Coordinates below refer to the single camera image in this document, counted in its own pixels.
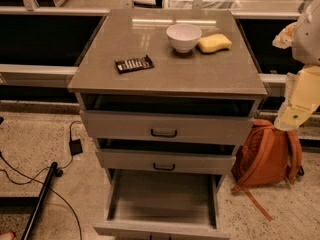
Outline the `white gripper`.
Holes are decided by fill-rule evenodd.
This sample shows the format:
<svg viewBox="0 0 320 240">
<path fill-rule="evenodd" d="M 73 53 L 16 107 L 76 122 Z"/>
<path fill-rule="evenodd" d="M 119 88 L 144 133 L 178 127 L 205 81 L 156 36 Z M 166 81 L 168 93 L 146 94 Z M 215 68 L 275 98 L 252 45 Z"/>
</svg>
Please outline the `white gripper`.
<svg viewBox="0 0 320 240">
<path fill-rule="evenodd" d="M 296 23 L 290 23 L 273 39 L 272 45 L 280 49 L 292 46 Z M 320 67 L 304 66 L 293 82 L 287 86 L 287 102 L 278 110 L 274 126 L 278 130 L 297 130 L 320 106 Z"/>
</svg>

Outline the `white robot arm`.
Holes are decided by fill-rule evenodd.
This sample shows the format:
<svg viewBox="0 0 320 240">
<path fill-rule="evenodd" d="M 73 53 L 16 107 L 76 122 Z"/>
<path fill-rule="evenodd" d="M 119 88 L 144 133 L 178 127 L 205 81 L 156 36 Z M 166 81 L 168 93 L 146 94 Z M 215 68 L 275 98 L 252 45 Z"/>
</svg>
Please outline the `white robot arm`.
<svg viewBox="0 0 320 240">
<path fill-rule="evenodd" d="M 272 45 L 291 47 L 293 58 L 304 64 L 296 74 L 287 74 L 285 101 L 274 122 L 279 130 L 298 129 L 320 106 L 320 0 L 313 0 Z"/>
</svg>

